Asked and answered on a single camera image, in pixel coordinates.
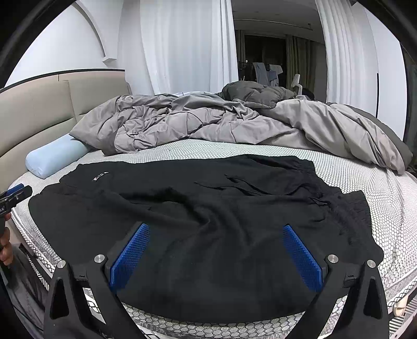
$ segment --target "headboard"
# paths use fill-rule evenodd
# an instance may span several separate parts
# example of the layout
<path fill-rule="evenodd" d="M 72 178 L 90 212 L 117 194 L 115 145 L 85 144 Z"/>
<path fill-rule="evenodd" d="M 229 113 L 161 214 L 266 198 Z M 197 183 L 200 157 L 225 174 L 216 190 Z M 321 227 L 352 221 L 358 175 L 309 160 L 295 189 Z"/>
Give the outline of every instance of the headboard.
<path fill-rule="evenodd" d="M 131 94 L 124 70 L 45 74 L 0 90 L 0 192 L 27 171 L 26 155 L 65 134 L 94 107 Z"/>

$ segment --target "light blue pillow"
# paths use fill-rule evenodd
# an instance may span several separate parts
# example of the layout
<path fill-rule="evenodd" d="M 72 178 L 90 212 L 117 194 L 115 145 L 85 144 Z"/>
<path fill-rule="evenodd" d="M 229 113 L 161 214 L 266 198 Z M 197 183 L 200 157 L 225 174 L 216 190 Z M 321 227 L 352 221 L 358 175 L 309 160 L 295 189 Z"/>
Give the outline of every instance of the light blue pillow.
<path fill-rule="evenodd" d="M 89 146 L 66 134 L 30 152 L 26 156 L 26 168 L 37 177 L 45 179 L 89 151 Z"/>

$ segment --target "silver screw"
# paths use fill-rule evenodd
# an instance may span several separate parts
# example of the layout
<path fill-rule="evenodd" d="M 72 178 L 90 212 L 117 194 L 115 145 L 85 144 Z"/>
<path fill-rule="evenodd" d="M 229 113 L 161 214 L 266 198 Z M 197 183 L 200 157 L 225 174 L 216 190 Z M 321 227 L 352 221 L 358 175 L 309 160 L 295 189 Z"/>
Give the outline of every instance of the silver screw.
<path fill-rule="evenodd" d="M 368 264 L 368 266 L 370 268 L 375 268 L 377 266 L 376 263 L 375 263 L 375 261 L 373 261 L 371 259 L 369 259 L 366 263 Z"/>
<path fill-rule="evenodd" d="M 339 261 L 339 258 L 337 257 L 336 254 L 329 254 L 327 256 L 327 260 L 330 261 L 331 263 L 335 264 Z"/>
<path fill-rule="evenodd" d="M 56 267 L 58 267 L 58 268 L 64 268 L 66 264 L 67 264 L 67 263 L 66 263 L 66 261 L 65 261 L 65 260 L 61 260 L 61 261 L 59 261 L 59 262 L 56 264 Z"/>
<path fill-rule="evenodd" d="M 105 256 L 103 254 L 98 254 L 95 256 L 94 261 L 96 263 L 102 263 L 104 261 Z"/>

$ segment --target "leather headboard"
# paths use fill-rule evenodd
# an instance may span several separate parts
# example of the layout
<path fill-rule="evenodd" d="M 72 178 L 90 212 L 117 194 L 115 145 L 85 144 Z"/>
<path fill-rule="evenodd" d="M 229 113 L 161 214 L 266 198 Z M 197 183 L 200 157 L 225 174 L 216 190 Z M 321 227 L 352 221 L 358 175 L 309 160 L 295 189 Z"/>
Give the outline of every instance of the leather headboard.
<path fill-rule="evenodd" d="M 55 73 L 0 91 L 0 192 L 27 171 L 26 155 L 65 134 L 92 108 L 129 94 L 125 73 Z"/>

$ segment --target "person's leg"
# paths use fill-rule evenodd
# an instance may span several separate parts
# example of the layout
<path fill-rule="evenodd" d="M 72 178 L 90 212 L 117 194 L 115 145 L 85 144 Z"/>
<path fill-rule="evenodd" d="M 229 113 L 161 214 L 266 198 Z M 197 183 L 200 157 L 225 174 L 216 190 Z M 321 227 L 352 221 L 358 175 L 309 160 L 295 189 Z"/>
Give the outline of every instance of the person's leg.
<path fill-rule="evenodd" d="M 43 317 L 48 291 L 42 285 L 26 255 L 13 246 L 13 262 L 6 289 L 16 315 L 36 339 L 43 338 Z"/>

